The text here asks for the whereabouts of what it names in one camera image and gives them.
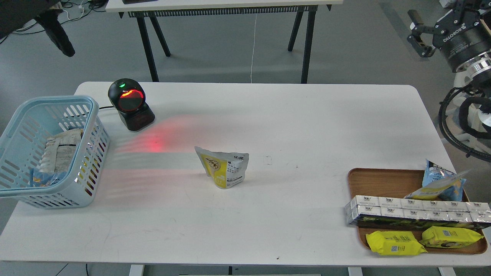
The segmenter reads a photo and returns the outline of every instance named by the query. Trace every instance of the blue snack package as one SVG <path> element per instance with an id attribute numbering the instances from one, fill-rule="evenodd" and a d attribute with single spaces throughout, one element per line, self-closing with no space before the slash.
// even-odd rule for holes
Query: blue snack package
<path id="1" fill-rule="evenodd" d="M 31 187 L 48 187 L 58 183 L 66 175 L 66 172 L 41 172 L 36 168 L 30 171 Z"/>
<path id="2" fill-rule="evenodd" d="M 454 175 L 455 175 L 454 172 L 444 169 L 427 159 L 425 174 L 423 176 L 423 187 L 426 187 L 428 184 L 430 184 L 435 180 L 439 180 Z"/>
<path id="3" fill-rule="evenodd" d="M 435 163 L 426 160 L 425 174 L 423 176 L 423 187 L 427 186 L 433 181 L 454 176 L 455 173 L 445 168 L 442 168 Z M 464 183 L 466 179 L 461 178 L 460 181 L 444 190 L 439 197 L 445 201 L 462 201 L 462 194 L 464 192 Z"/>
<path id="4" fill-rule="evenodd" d="M 461 178 L 460 182 L 444 190 L 439 197 L 445 201 L 462 201 L 465 181 L 465 178 Z"/>

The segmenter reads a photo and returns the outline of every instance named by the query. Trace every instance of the table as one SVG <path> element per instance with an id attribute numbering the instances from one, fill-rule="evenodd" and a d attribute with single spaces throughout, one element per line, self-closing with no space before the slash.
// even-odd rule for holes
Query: table
<path id="1" fill-rule="evenodd" d="M 107 106 L 109 82 L 81 84 Z M 380 257 L 345 225 L 355 167 L 453 170 L 408 85 L 142 83 L 156 121 L 111 137 L 94 202 L 39 210 L 23 202 L 0 260 L 289 266 L 488 266 L 479 255 Z M 215 187 L 194 152 L 247 152 L 245 181 Z"/>
<path id="2" fill-rule="evenodd" d="M 296 12 L 295 22 L 288 44 L 288 51 L 293 50 L 300 22 L 304 12 L 308 12 L 305 48 L 303 54 L 301 83 L 307 83 L 308 68 L 310 64 L 310 51 L 314 33 L 315 14 L 319 4 L 327 4 L 331 10 L 332 4 L 341 4 L 343 0 L 157 0 L 150 2 L 123 4 L 121 0 L 109 0 L 106 11 L 119 12 L 123 16 L 128 12 L 130 17 L 136 17 L 140 31 L 145 56 L 153 82 L 159 81 L 155 61 L 153 58 L 150 40 L 145 24 L 145 17 L 149 17 L 155 33 L 166 56 L 170 50 L 164 38 L 157 16 L 193 16 L 193 15 L 220 15 L 220 14 L 257 14 L 276 12 Z"/>

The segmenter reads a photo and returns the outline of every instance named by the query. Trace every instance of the snack bag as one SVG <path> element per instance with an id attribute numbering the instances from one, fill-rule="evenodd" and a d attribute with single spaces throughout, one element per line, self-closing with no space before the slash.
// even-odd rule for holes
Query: snack bag
<path id="1" fill-rule="evenodd" d="M 425 174 L 423 176 L 423 187 L 427 186 L 433 181 L 443 179 L 446 177 L 454 176 L 455 173 L 444 169 L 435 163 L 426 160 Z M 439 197 L 445 201 L 462 201 L 462 194 L 464 193 L 464 183 L 466 179 L 461 178 L 459 182 L 455 182 L 452 186 L 445 189 Z"/>
<path id="2" fill-rule="evenodd" d="M 366 234 L 372 252 L 380 255 L 419 255 L 427 252 L 411 231 L 375 231 Z"/>
<path id="3" fill-rule="evenodd" d="M 483 235 L 466 228 L 432 226 L 423 232 L 421 244 L 438 248 L 462 248 L 469 246 Z"/>
<path id="4" fill-rule="evenodd" d="M 453 176 L 448 176 L 442 179 L 434 180 L 428 183 L 426 186 L 419 188 L 418 190 L 406 195 L 404 198 L 435 200 L 446 189 L 457 187 L 457 186 L 461 187 L 462 186 L 461 179 L 468 172 L 469 170 L 466 170 L 461 173 L 455 174 Z"/>
<path id="5" fill-rule="evenodd" d="M 220 189 L 228 189 L 244 181 L 248 153 L 213 152 L 200 147 L 194 147 L 206 174 L 213 178 L 215 185 Z"/>

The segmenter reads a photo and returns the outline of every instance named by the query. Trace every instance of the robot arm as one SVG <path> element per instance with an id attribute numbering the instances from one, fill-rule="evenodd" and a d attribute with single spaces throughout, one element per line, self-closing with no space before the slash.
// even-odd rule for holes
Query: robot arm
<path id="1" fill-rule="evenodd" d="M 481 139 L 491 139 L 491 31 L 483 15 L 491 10 L 488 0 L 457 0 L 454 7 L 433 27 L 426 26 L 416 10 L 408 12 L 412 20 L 408 42 L 420 57 L 431 57 L 439 49 L 452 72 L 463 72 L 472 79 L 469 85 L 453 88 L 442 101 L 438 124 L 445 138 L 455 147 L 481 160 L 491 162 L 491 154 L 477 151 L 456 139 L 446 126 L 446 108 L 461 92 L 470 95 L 459 109 L 459 125 L 466 133 Z M 427 45 L 421 35 L 433 35 Z M 486 132 L 471 128 L 467 121 L 469 107 L 479 107 L 479 118 Z"/>

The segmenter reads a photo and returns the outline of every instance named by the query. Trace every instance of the wooden tray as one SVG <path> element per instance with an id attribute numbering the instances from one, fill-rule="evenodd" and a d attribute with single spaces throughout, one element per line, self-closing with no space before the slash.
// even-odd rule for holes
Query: wooden tray
<path id="1" fill-rule="evenodd" d="M 372 169 L 354 168 L 348 173 L 348 185 L 350 187 L 351 198 L 355 195 L 371 195 L 403 198 L 411 192 L 421 188 L 423 181 L 423 170 L 408 169 Z M 464 192 L 462 201 L 468 201 Z M 358 234 L 361 242 L 368 248 L 365 235 L 375 231 L 394 231 L 391 229 L 380 228 L 360 228 Z M 412 231 L 417 240 L 421 240 L 423 231 Z M 459 253 L 459 254 L 481 254 L 488 248 L 486 238 L 482 238 L 476 243 L 464 248 L 447 249 L 426 247 L 428 253 Z"/>

